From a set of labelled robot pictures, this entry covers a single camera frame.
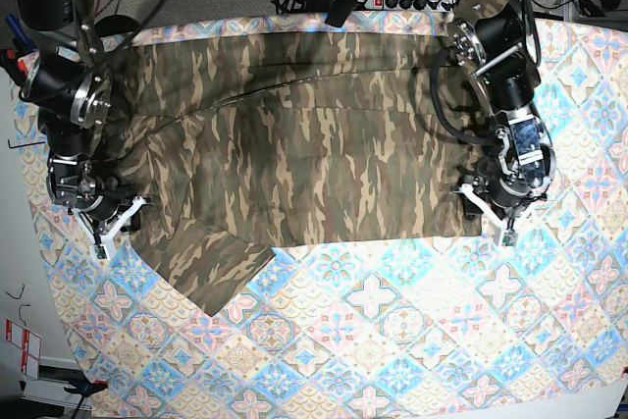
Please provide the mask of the black robot arm right side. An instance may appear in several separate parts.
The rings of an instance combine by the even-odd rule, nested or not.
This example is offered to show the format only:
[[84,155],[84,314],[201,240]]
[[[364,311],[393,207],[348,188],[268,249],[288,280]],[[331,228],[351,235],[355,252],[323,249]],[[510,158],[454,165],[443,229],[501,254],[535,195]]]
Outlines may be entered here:
[[19,21],[38,57],[24,71],[3,58],[22,101],[38,108],[37,124],[49,147],[50,199],[78,221],[96,259],[111,259],[118,233],[138,228],[137,212],[149,204],[95,158],[112,105],[113,58],[143,30],[136,26],[106,51],[95,26],[94,0],[16,0]]

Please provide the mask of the black robot arm left side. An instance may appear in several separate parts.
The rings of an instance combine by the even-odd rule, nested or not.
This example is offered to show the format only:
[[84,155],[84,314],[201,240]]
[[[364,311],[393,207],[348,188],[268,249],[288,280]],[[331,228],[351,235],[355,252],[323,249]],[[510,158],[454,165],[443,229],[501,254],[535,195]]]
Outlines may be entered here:
[[[534,103],[540,84],[541,52],[531,0],[461,0],[447,26],[450,41],[430,71],[430,93],[437,118],[457,140],[481,147],[485,154],[453,192],[463,215],[486,217],[498,246],[517,242],[515,223],[530,206],[547,197],[556,170],[549,131]],[[465,72],[479,102],[489,113],[483,135],[470,135],[445,117],[439,70],[455,61]]]

